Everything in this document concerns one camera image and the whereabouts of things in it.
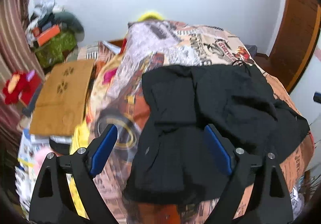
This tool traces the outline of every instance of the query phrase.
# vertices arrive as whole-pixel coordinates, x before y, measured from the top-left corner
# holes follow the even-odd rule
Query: metal screw
[[[84,154],[85,151],[86,151],[86,148],[81,147],[81,148],[79,148],[79,149],[77,150],[77,153],[79,153],[79,154]]]
[[[55,156],[55,154],[53,152],[50,152],[47,154],[48,159],[52,159],[54,156]]]
[[[267,154],[267,156],[268,156],[270,159],[274,159],[274,158],[275,158],[274,153],[271,153],[271,152],[269,152],[269,153]]]
[[[242,148],[236,148],[236,153],[237,154],[243,154],[244,153],[244,150]]]

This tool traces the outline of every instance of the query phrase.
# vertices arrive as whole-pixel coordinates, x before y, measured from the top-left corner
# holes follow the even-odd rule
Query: bed
[[[201,224],[207,219],[218,199],[197,205],[160,206],[129,202],[122,196],[131,162],[137,151],[139,136],[150,112],[142,93],[141,75],[169,64],[231,64],[235,60],[257,64],[236,35],[219,27],[189,26],[174,21],[129,23],[122,50],[120,55],[106,53],[108,49],[98,43],[94,48],[81,49],[78,54],[78,58],[90,58],[90,52],[96,51],[95,57],[103,57],[106,62],[97,74],[87,105],[86,120],[90,126],[88,142],[98,137],[109,123],[118,128],[118,141],[114,150],[103,172],[94,179],[97,189],[119,223]],[[112,69],[117,69],[115,76],[103,84],[104,75]],[[277,78],[260,67],[259,69],[273,88],[275,98],[284,100],[297,111]],[[281,164],[289,190],[304,173],[313,151],[313,136],[309,133]],[[244,214],[252,188],[253,186],[249,186],[245,190],[235,217]],[[81,207],[80,203],[77,206],[78,212],[84,212]]]

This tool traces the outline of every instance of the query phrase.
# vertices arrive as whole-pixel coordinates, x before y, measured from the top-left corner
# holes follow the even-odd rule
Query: curtain
[[[36,56],[30,51],[25,38],[28,26],[29,0],[0,1],[0,87],[17,70],[35,69],[44,78]],[[6,105],[2,91],[0,93],[0,141],[6,146],[11,161],[17,158],[21,133],[16,126],[21,113],[16,105]]]

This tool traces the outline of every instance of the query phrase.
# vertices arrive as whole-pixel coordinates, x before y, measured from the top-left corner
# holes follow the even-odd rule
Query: brown door
[[[317,0],[286,0],[283,20],[268,59],[269,74],[291,91],[313,53],[321,9]]]

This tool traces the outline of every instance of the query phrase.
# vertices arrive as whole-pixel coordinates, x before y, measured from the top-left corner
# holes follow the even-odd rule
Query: pink object
[[[35,174],[38,175],[40,168],[42,166],[42,163],[44,162],[46,156],[48,153],[53,152],[55,153],[53,150],[51,150],[49,147],[44,147],[41,150],[39,150],[37,153],[35,153],[35,165],[33,166],[33,170],[35,171]]]
[[[116,74],[117,72],[117,68],[114,68],[112,70],[109,70],[107,71],[105,74],[104,74],[104,80],[102,82],[103,85],[105,84],[109,84],[111,79],[113,78],[113,76]]]

